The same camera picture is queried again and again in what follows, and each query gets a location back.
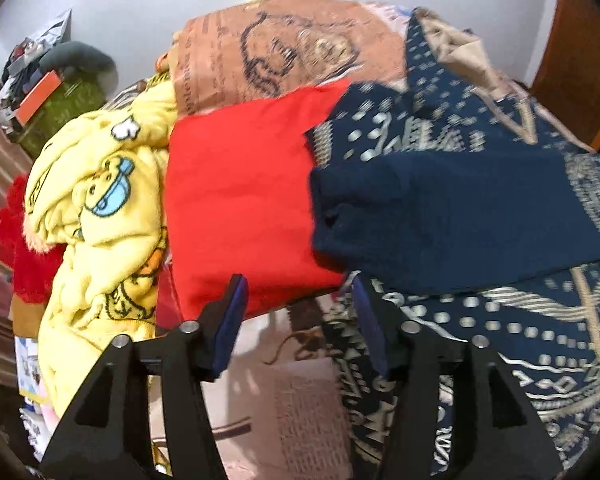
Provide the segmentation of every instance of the fabric pile on bed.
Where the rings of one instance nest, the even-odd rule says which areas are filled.
[[[234,272],[248,317],[344,282],[273,362],[289,340],[296,360],[333,357],[370,479],[395,397],[356,327],[354,272],[405,319],[488,337],[564,466],[582,455],[600,428],[600,162],[477,36],[425,9],[263,0],[190,20],[159,61],[173,80],[68,123],[27,184],[30,246],[67,244],[39,336],[59,415],[114,335],[154,336],[164,266],[165,328]],[[452,432],[440,392],[433,472]]]

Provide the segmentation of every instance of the orange box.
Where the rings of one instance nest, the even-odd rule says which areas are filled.
[[[38,81],[31,92],[22,100],[20,108],[16,110],[16,118],[22,126],[27,124],[33,114],[42,106],[42,103],[60,86],[61,82],[60,76],[53,70],[46,73]]]

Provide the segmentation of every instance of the red shirt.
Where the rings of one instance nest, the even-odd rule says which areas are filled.
[[[304,133],[325,121],[346,80],[246,102],[174,127],[165,210],[184,319],[222,297],[234,272],[250,289],[247,316],[340,285],[318,264]]]

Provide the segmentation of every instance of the wooden door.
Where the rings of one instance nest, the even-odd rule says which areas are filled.
[[[600,12],[592,0],[558,0],[531,92],[580,140],[600,148]]]

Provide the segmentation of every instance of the cartoon print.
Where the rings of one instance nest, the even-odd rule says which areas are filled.
[[[133,115],[127,117],[121,123],[116,124],[111,129],[111,135],[114,139],[122,142],[126,139],[136,140],[138,132],[140,131],[140,124],[136,123]]]
[[[285,27],[280,31],[279,27],[269,27],[270,22]],[[344,34],[352,25],[260,12],[240,37],[244,75],[250,84],[272,97],[281,94],[280,83],[295,67],[305,70],[314,82],[343,75],[355,66],[360,54]]]
[[[27,213],[28,214],[33,213],[33,208],[36,205],[36,200],[38,199],[38,196],[40,195],[40,190],[42,189],[42,185],[45,183],[46,176],[49,174],[49,171],[51,171],[51,166],[49,166],[45,170],[45,173],[40,175],[40,178],[36,181],[35,185],[33,186],[33,189],[31,190],[31,194],[29,195],[29,200],[27,201]]]
[[[101,218],[119,211],[131,194],[128,176],[134,168],[135,165],[126,156],[112,156],[105,160],[102,170],[91,180],[85,208]]]
[[[136,272],[106,294],[105,310],[109,319],[149,320],[158,298],[157,273],[167,247],[167,229],[160,232],[158,245]]]

